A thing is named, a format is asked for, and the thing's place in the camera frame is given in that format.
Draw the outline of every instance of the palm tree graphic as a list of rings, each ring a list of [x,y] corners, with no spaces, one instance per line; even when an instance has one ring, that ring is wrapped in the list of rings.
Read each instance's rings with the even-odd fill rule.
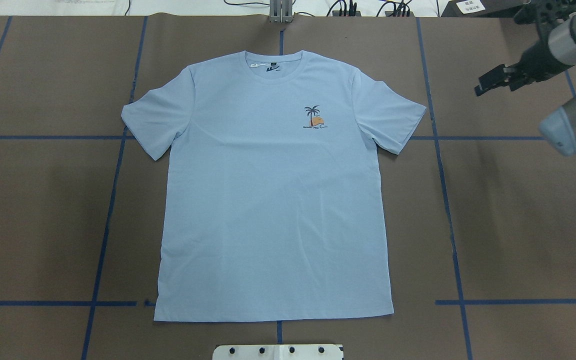
[[[306,109],[306,116],[310,117],[310,126],[313,126],[313,116],[316,116],[317,114],[320,113],[319,110],[317,110],[317,107],[319,105],[314,105],[313,107],[304,107],[304,109]]]

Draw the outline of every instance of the brown work surface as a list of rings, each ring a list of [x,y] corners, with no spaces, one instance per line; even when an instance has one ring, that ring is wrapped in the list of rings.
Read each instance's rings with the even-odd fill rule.
[[[190,64],[277,55],[280,30],[285,54],[347,62],[426,106],[431,95],[436,128],[429,111],[400,155],[378,153],[395,314],[154,322],[169,155],[155,162],[122,137],[121,108]],[[473,91],[536,38],[494,18],[12,18],[0,48],[0,359],[210,359],[215,346],[280,338],[343,344],[346,360],[576,359],[576,156],[537,131],[569,84]],[[522,299],[546,303],[512,304]]]

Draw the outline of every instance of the printed logo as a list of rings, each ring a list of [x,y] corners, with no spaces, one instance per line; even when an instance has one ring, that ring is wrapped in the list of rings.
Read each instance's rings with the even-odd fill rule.
[[[327,128],[328,126],[324,125],[324,119],[318,114],[320,114],[320,110],[317,109],[319,105],[314,105],[313,107],[304,107],[306,109],[306,116],[310,117],[310,125],[304,126],[304,129],[323,129]]]
[[[265,69],[266,73],[273,70],[280,71],[279,65],[277,63],[270,63],[270,67]]]

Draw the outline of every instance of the black device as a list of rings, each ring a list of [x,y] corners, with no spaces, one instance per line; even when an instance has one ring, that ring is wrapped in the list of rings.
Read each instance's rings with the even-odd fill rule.
[[[528,0],[480,0],[486,8],[475,13],[462,13],[457,6],[462,0],[449,1],[441,13],[442,18],[513,18]]]
[[[348,14],[347,16],[361,16],[361,15],[362,15],[362,12],[357,10],[354,14]],[[344,12],[343,12],[343,10],[342,11],[333,10],[332,16],[344,16]]]
[[[409,16],[415,16],[415,14],[410,10],[407,10],[407,11],[401,10],[401,11],[395,12],[394,14],[393,13],[394,13],[394,11],[386,11],[385,12],[386,17],[390,17],[390,18],[407,18]]]

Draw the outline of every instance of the t-shirt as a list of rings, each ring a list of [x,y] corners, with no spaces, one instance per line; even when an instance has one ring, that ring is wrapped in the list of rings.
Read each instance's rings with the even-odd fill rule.
[[[377,145],[425,111],[304,50],[192,64],[126,105],[146,153],[171,148],[154,320],[393,313]]]

